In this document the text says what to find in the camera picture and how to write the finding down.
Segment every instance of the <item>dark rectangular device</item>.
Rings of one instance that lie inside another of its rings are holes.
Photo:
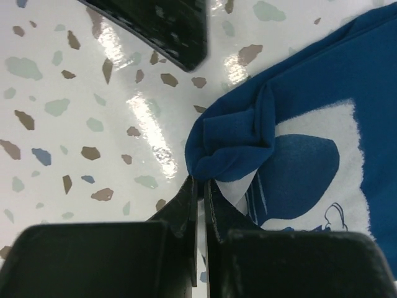
[[[184,71],[207,55],[205,0],[80,0]]]

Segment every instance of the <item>black object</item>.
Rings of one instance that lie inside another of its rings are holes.
[[[366,236],[265,232],[215,183],[192,178],[147,222],[28,228],[0,271],[0,297],[191,297],[202,195],[212,298],[397,297],[382,253]]]
[[[79,0],[184,71],[207,56],[206,0]]]

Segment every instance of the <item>speckled countertop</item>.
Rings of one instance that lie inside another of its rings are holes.
[[[1,1],[1,258],[29,225],[147,219],[185,179],[206,107],[390,2],[209,0],[210,54],[185,73],[77,0]]]

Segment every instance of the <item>blue fabric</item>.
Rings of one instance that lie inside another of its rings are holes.
[[[360,186],[370,233],[397,276],[397,5],[372,10],[219,98],[186,143],[189,173],[229,182],[258,170],[247,192],[255,223],[308,212],[339,168],[332,140],[276,137],[275,127],[353,99],[364,153]],[[343,208],[329,206],[341,216]]]

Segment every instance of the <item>brown speckle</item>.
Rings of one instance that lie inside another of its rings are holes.
[[[100,152],[96,147],[83,147],[81,150],[81,155],[87,158],[88,160],[96,160],[100,158]]]
[[[196,86],[199,89],[201,89],[201,88],[203,88],[206,85],[207,80],[205,78],[198,77],[198,78],[192,78],[192,82],[193,82],[194,86]]]
[[[18,110],[15,110],[14,113],[27,130],[35,130],[35,121],[32,116]]]
[[[101,25],[101,23],[103,21],[103,17],[96,11],[93,11],[88,6],[86,8],[86,11],[87,11],[89,17],[91,18],[92,35],[94,36],[95,39],[98,39],[103,33],[102,25]]]
[[[131,157],[130,155],[128,155],[128,154],[123,154],[123,155],[122,155],[122,158],[123,158],[123,161],[124,161],[126,164],[128,164],[128,165],[132,164],[132,157]]]
[[[175,79],[175,77],[170,73],[162,73],[161,80],[164,84],[170,85],[171,87],[175,87],[176,85],[178,85],[178,80]]]
[[[129,129],[127,129],[127,135],[130,137],[139,137],[141,133],[134,126],[131,126]]]
[[[156,210],[159,211],[161,208],[163,208],[166,205],[166,201],[163,199],[160,199],[157,203],[156,203]]]
[[[198,113],[204,113],[204,111],[207,110],[206,108],[200,106],[194,106],[194,108]]]
[[[247,66],[262,51],[263,45],[250,45],[238,52],[238,61],[241,66]]]
[[[11,246],[5,246],[0,250],[0,258],[5,260],[7,258],[8,253],[11,250]]]
[[[74,73],[71,73],[70,71],[67,71],[67,70],[63,70],[63,71],[61,72],[61,74],[63,75],[63,77],[64,77],[65,79],[73,79],[73,78],[76,77],[76,75],[75,75]]]
[[[144,76],[145,74],[142,70],[137,70],[135,75],[135,83],[138,84],[140,81],[142,81]]]
[[[107,84],[110,82],[110,77],[112,75],[113,62],[108,58],[105,59],[104,64],[102,65],[102,72],[104,73],[105,81]]]
[[[62,180],[63,180],[63,188],[65,189],[65,194],[68,194],[68,192],[72,187],[72,179],[70,179],[69,175],[66,175],[62,177]]]
[[[69,41],[69,45],[71,48],[75,49],[75,50],[79,50],[80,49],[80,43],[79,40],[77,39],[77,37],[73,34],[72,31],[68,31],[68,41]]]
[[[25,35],[25,30],[22,29],[22,27],[20,26],[13,26],[12,30],[16,35],[19,35],[21,37]]]
[[[113,190],[110,188],[103,188],[100,191],[91,194],[91,198],[97,201],[110,201],[113,196]]]
[[[234,0],[228,0],[225,4],[225,11],[228,14],[231,14],[233,12],[233,6],[234,6]]]
[[[17,145],[11,143],[10,141],[4,140],[0,140],[0,145],[13,160],[20,160],[20,149]]]
[[[159,61],[159,53],[153,51],[153,54],[151,54],[150,57],[150,64],[155,65],[158,61]]]

